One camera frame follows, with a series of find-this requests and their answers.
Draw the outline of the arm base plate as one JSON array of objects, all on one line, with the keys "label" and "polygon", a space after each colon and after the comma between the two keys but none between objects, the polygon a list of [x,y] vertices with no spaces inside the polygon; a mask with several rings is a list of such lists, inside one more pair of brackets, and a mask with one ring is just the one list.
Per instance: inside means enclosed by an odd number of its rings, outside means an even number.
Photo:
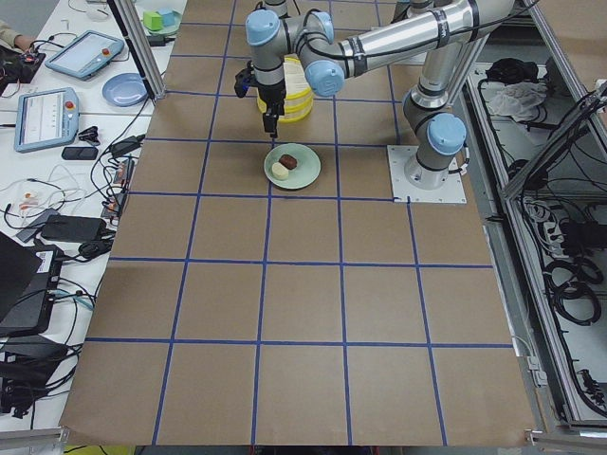
[{"label": "arm base plate", "polygon": [[429,171],[416,159],[417,146],[389,145],[388,164],[393,201],[397,203],[427,203],[465,205],[463,178],[457,171],[457,159],[442,171]]}]

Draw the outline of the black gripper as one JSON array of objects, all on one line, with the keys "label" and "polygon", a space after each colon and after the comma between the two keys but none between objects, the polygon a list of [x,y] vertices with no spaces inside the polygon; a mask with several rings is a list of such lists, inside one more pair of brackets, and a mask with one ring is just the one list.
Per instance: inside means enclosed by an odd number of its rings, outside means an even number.
[{"label": "black gripper", "polygon": [[251,87],[257,89],[258,95],[266,105],[263,112],[263,124],[270,137],[277,138],[277,126],[280,116],[285,114],[285,72],[284,65],[279,64],[271,70],[257,68],[253,61],[236,74],[234,92],[238,98],[244,98]]}]

